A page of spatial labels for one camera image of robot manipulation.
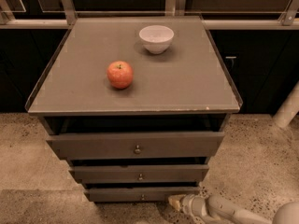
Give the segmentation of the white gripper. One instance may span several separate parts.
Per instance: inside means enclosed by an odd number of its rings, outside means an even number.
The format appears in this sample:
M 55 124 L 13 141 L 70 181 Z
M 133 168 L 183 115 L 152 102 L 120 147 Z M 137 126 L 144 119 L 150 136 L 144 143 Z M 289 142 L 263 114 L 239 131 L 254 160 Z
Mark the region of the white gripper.
M 194 217 L 207 217 L 206 200 L 199 195 L 178 194 L 168 197 L 169 204 L 177 211 Z

